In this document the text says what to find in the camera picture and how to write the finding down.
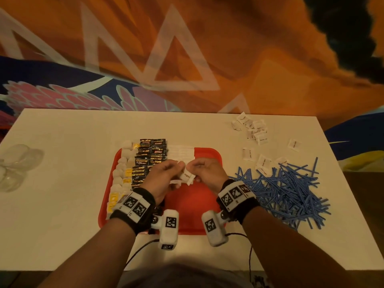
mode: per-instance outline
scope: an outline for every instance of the person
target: person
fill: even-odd
[[[214,159],[198,158],[186,166],[183,162],[166,160],[151,169],[140,188],[144,191],[137,189],[137,192],[149,202],[153,200],[159,205],[169,191],[170,180],[184,168],[196,175],[195,180],[204,182],[215,195],[224,185],[234,182],[229,180],[222,166]],[[245,214],[241,215],[243,218],[239,221],[274,287],[358,287],[349,273],[333,258],[259,204],[255,205],[243,212]],[[132,222],[112,216],[94,237],[53,271],[39,287],[116,287],[138,232]],[[150,271],[130,281],[125,287],[144,288],[155,285],[220,288],[247,286],[218,273],[173,264]]]

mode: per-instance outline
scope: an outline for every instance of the hand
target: hand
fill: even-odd
[[[185,168],[199,176],[195,180],[203,181],[215,195],[219,194],[224,182],[228,180],[228,175],[215,159],[198,158],[190,161]]]
[[[170,191],[169,183],[184,169],[185,163],[175,160],[166,160],[152,167],[141,187],[153,195],[156,205],[159,205]]]

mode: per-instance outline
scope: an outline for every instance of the forearm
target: forearm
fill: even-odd
[[[116,287],[135,238],[129,225],[110,219],[39,287]]]
[[[276,288],[357,287],[333,258],[262,207],[245,216],[243,228]]]

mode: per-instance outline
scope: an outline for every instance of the person's left arm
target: person's left arm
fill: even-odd
[[[169,190],[170,180],[184,169],[183,162],[166,160],[155,165],[142,188],[160,204]],[[136,234],[123,220],[112,218],[84,246],[53,271],[39,286],[116,287],[125,267]]]

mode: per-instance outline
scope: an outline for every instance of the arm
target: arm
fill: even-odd
[[[141,187],[159,205],[170,190],[170,180],[184,167],[183,162],[177,163],[174,160],[157,164]],[[135,232],[126,222],[119,218],[108,220],[93,238],[53,271],[39,288],[116,287],[135,238]]]
[[[195,159],[186,168],[215,195],[228,180],[224,169],[214,159]],[[333,258],[262,207],[253,208],[244,216],[244,231],[276,288],[357,287]]]

